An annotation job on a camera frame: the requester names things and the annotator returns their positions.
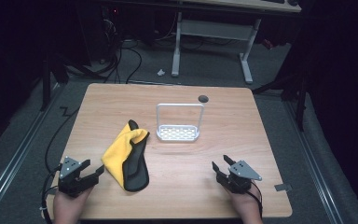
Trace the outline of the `black stand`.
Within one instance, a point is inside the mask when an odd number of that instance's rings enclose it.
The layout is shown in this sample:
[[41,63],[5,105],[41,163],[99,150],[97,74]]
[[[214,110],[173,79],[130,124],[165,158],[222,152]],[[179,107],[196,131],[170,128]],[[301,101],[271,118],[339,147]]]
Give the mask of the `black stand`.
[[260,94],[267,90],[282,90],[283,101],[296,100],[295,121],[297,128],[303,132],[303,118],[306,109],[306,93],[309,74],[298,72],[286,77],[278,77],[276,80],[252,90],[253,94]]
[[51,99],[51,77],[55,77],[56,81],[61,84],[66,84],[69,80],[63,57],[60,54],[48,54],[43,61],[41,111],[47,109]]

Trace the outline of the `person's left hand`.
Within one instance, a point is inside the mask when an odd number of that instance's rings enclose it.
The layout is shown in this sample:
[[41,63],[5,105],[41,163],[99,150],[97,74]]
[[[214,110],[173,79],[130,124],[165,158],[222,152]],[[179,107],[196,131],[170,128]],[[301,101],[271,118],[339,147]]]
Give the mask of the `person's left hand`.
[[54,224],[77,224],[91,192],[89,188],[73,198],[57,190],[53,200]]

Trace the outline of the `yellow and black cloth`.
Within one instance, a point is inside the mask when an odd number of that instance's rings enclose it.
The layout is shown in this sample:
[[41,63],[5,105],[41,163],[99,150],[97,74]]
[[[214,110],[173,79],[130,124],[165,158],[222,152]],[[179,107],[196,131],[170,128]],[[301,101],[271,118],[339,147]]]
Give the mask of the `yellow and black cloth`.
[[113,144],[104,152],[102,162],[107,171],[126,191],[137,192],[149,184],[145,148],[150,132],[130,119]]

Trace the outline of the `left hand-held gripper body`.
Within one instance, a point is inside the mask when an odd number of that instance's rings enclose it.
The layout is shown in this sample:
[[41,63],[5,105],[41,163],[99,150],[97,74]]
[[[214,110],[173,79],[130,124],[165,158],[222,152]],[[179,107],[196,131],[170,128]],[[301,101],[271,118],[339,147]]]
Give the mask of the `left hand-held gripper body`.
[[70,157],[65,157],[60,170],[58,187],[59,191],[70,197],[77,197],[81,192],[89,189],[87,177],[81,177],[80,165],[83,161],[76,161]]

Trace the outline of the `metal floor rail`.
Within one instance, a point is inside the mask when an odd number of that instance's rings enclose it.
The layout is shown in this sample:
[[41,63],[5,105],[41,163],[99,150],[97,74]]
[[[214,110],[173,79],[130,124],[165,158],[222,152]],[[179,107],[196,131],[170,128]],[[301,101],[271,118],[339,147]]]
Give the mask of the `metal floor rail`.
[[64,88],[64,84],[54,84],[49,89],[48,104],[43,107],[43,85],[38,85],[31,97],[9,120],[0,136],[0,202],[25,160],[51,105]]
[[301,150],[308,166],[310,176],[318,192],[319,198],[321,199],[321,202],[324,206],[324,211],[330,220],[330,223],[343,224],[342,216],[338,211],[332,192],[324,179],[319,164],[314,157],[310,143],[305,133],[300,130],[296,123],[296,111],[294,107],[291,103],[283,102],[282,104],[288,113],[288,116],[290,117],[292,125],[296,130],[296,135],[300,141]]

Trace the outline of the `dark computer tower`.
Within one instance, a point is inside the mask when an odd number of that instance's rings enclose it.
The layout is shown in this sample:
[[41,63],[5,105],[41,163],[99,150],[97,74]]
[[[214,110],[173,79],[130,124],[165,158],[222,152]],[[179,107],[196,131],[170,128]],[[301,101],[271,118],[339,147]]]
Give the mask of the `dark computer tower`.
[[101,7],[103,32],[107,43],[112,45],[119,37],[121,32],[120,13],[118,7]]

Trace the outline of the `person's right hand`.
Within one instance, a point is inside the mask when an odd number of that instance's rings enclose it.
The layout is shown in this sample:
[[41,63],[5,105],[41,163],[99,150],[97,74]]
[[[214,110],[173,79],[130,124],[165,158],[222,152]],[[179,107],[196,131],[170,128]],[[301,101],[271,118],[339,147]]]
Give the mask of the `person's right hand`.
[[262,217],[260,216],[258,200],[260,199],[260,192],[255,186],[249,189],[249,192],[253,196],[245,194],[232,193],[229,190],[227,194],[231,200],[231,203],[241,217],[243,224],[263,224]]

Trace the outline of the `white rack with slotted base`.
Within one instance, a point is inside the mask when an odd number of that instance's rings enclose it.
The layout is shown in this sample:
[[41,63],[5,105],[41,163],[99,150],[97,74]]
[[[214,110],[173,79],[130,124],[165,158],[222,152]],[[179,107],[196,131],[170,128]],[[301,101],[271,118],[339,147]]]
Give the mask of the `white rack with slotted base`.
[[158,104],[157,136],[162,142],[195,142],[200,136],[203,104]]

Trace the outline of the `desk with white legs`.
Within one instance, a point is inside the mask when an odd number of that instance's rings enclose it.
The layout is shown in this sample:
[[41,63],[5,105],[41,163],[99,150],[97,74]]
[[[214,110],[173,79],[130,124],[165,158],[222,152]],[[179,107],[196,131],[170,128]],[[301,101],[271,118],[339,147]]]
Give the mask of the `desk with white legs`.
[[[254,13],[282,13],[283,15],[298,14],[299,5],[293,7],[285,0],[284,4],[275,4],[261,0],[178,0],[178,6],[194,7],[227,7],[228,9],[248,10]],[[181,37],[183,35],[212,37],[228,40],[240,40],[246,43],[244,51],[239,54],[244,81],[253,83],[248,64],[248,57],[262,19],[256,16],[250,24],[236,24],[223,21],[203,21],[202,19],[184,19],[179,11],[176,17],[175,49],[172,58],[172,76],[178,77],[181,60]]]

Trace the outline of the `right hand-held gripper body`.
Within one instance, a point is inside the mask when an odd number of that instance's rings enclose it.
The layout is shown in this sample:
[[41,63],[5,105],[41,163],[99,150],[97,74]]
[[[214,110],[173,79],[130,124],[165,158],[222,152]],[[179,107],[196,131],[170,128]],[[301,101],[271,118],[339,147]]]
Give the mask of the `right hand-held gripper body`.
[[223,174],[220,184],[232,193],[243,194],[251,188],[254,180],[262,177],[246,161],[229,161],[229,174]]

